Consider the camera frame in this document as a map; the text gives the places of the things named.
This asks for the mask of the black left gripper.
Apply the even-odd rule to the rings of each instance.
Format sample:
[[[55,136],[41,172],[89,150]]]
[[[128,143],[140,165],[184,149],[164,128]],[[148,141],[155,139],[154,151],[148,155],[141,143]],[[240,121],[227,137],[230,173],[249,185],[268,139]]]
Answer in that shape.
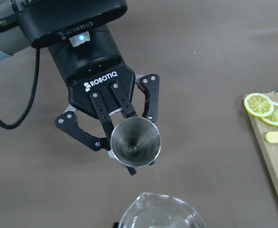
[[[141,117],[158,118],[159,76],[136,76],[125,64],[107,24],[127,11],[124,0],[27,0],[19,24],[34,48],[48,48],[68,89],[58,129],[93,151],[111,150],[114,130],[109,113],[121,106],[125,119],[138,117],[129,99],[134,84],[145,95]],[[76,111],[100,120],[104,138],[78,126]]]

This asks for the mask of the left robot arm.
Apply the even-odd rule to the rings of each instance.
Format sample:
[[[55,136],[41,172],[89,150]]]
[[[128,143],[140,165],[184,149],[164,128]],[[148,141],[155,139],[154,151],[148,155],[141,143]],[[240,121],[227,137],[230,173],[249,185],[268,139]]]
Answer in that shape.
[[[128,9],[124,0],[0,1],[0,61],[36,50],[28,115],[36,93],[40,50],[48,48],[68,90],[69,106],[56,127],[93,151],[105,149],[131,175],[152,165],[161,150],[159,76],[135,74],[124,62],[107,24]]]

